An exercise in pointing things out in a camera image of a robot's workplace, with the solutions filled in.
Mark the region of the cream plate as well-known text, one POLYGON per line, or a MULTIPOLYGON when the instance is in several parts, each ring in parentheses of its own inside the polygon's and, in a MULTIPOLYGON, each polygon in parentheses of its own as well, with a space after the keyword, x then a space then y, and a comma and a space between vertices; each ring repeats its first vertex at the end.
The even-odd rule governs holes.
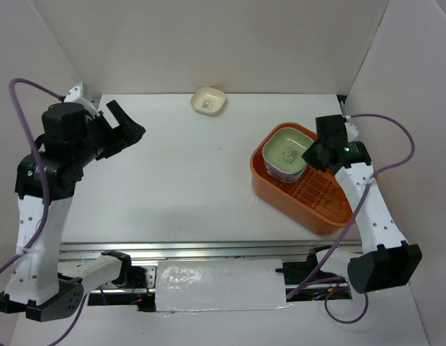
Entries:
POLYGON ((226 94, 212 87, 201 87, 191 97, 194 111, 205 115, 217 115, 226 103, 226 94))

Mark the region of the purple plate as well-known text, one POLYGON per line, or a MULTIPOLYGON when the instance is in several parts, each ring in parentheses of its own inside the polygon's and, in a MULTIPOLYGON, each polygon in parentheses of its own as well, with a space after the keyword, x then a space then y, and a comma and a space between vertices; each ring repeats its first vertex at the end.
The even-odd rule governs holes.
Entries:
POLYGON ((294 173, 285 173, 282 171, 279 171, 277 169, 273 169, 273 168, 266 168, 266 172, 268 173, 269 176, 275 178, 276 180, 282 182, 282 183, 286 183, 286 184, 292 184, 294 182, 297 182, 301 175, 304 173, 305 168, 303 168, 302 170, 298 171, 298 172, 294 172, 294 173))

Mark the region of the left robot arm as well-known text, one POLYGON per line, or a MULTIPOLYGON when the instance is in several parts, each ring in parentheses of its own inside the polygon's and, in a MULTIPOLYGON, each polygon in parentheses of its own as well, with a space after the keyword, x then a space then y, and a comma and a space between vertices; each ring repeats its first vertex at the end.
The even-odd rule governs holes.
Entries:
POLYGON ((23 313, 39 322, 65 319, 99 286, 124 288, 133 282, 130 256, 114 250, 71 274, 58 269, 63 229, 84 168, 119 154, 145 134, 116 101, 107 109, 116 126, 78 85, 44 111, 41 135, 33 136, 26 117, 20 117, 31 152, 17 167, 19 230, 16 252, 6 265, 12 275, 0 293, 1 313, 23 313))

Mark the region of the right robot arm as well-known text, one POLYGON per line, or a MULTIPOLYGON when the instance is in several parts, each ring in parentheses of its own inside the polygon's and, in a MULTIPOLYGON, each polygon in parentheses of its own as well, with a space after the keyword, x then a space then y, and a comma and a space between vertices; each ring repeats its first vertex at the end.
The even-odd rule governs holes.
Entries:
POLYGON ((406 285, 422 260, 417 244, 399 231, 379 190, 380 171, 343 115, 316 118, 317 139, 303 159, 314 169, 331 172, 352 209, 362 255, 348 254, 344 276, 357 293, 406 285))

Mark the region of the green plate back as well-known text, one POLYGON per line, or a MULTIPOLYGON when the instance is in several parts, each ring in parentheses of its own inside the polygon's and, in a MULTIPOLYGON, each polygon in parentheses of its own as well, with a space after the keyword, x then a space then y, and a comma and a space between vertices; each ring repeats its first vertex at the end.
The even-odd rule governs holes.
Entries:
POLYGON ((314 140, 291 127, 276 130, 262 148, 264 162, 283 174, 298 174, 306 166, 302 155, 314 140))

